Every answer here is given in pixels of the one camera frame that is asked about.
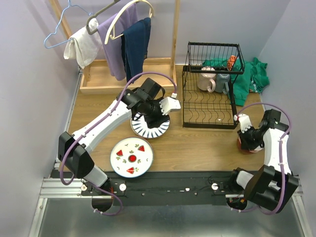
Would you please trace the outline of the blue striped white plate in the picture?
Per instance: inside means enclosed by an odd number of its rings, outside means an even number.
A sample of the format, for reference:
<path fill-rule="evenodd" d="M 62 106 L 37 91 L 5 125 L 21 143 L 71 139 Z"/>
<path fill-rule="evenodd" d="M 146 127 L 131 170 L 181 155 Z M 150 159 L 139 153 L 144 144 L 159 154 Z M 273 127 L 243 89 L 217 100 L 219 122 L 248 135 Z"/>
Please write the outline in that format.
<path fill-rule="evenodd" d="M 141 138 L 156 139 L 161 137 L 169 129 L 170 121 L 163 122 L 159 127 L 149 128 L 144 116 L 137 114 L 130 120 L 130 124 L 134 133 Z"/>

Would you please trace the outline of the black wire dish rack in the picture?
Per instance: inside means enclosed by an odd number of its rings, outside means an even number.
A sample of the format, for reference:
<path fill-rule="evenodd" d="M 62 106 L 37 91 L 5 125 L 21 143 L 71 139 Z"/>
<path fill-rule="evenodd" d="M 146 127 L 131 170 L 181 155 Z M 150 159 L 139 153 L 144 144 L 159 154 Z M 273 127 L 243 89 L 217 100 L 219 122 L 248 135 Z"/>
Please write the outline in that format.
<path fill-rule="evenodd" d="M 239 44 L 189 42 L 182 70 L 183 126 L 235 129 L 233 86 L 244 69 Z"/>

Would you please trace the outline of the pink ceramic mug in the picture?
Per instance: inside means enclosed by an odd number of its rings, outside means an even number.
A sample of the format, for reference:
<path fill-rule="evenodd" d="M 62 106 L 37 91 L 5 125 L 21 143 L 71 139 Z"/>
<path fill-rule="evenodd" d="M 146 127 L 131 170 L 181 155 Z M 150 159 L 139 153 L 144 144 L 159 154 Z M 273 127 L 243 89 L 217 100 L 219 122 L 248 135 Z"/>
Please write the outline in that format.
<path fill-rule="evenodd" d="M 197 87 L 202 91 L 208 91 L 209 93 L 214 92 L 216 85 L 216 74 L 213 73 L 213 71 L 215 71 L 215 69 L 210 66 L 206 66 L 203 67 L 201 70 L 202 73 L 199 74 Z"/>

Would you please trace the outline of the grey ceramic mug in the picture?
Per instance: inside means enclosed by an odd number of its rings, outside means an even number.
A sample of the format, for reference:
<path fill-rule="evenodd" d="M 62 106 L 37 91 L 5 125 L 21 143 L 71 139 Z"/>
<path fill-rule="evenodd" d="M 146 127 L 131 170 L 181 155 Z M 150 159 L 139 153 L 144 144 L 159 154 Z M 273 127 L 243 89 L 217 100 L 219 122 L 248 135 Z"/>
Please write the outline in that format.
<path fill-rule="evenodd" d="M 229 92 L 229 74 L 217 74 L 215 80 L 215 91 L 218 93 L 224 93 L 225 95 Z"/>

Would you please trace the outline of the white bowl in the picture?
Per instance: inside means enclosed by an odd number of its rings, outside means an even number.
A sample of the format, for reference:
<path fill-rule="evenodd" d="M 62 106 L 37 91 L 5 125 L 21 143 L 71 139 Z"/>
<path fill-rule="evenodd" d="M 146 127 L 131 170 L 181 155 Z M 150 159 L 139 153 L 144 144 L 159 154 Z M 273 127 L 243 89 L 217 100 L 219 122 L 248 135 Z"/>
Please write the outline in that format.
<path fill-rule="evenodd" d="M 259 151 L 261 151 L 261 150 L 263 150 L 263 147 L 258 146 L 258 147 L 255 148 L 253 151 L 254 151 L 254 152 L 259 152 Z"/>

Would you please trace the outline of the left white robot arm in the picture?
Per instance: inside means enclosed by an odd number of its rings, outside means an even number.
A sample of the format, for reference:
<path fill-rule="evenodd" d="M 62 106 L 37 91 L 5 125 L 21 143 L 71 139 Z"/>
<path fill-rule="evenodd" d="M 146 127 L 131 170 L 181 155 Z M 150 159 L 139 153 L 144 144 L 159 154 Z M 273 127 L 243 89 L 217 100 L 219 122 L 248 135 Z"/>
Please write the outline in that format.
<path fill-rule="evenodd" d="M 110 163 L 125 178 L 145 174 L 154 162 L 154 150 L 147 140 L 162 136 L 169 128 L 170 112 L 181 108 L 176 93 L 157 98 L 160 91 L 164 89 L 151 78 L 133 90 L 126 86 L 92 122 L 72 134 L 63 132 L 58 141 L 61 167 L 68 168 L 73 178 L 91 183 L 97 194 L 110 192 L 110 178 L 93 161 L 91 153 L 108 134 L 130 121 L 139 136 L 119 141 L 110 152 Z"/>

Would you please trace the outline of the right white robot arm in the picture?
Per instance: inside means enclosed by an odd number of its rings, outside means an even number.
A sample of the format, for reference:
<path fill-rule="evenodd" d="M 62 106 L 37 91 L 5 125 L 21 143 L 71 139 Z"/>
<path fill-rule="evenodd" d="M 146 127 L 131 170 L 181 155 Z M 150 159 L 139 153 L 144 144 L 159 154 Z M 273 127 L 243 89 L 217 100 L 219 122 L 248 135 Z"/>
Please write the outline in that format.
<path fill-rule="evenodd" d="M 282 211 L 299 186 L 287 162 L 290 127 L 280 119 L 281 111 L 266 110 L 258 128 L 254 128 L 248 115 L 234 116 L 234 121 L 240 125 L 237 132 L 240 149 L 250 153 L 264 151 L 265 156 L 264 164 L 256 173 L 239 167 L 232 171 L 227 181 L 230 192 L 243 192 L 246 201 L 272 214 Z"/>

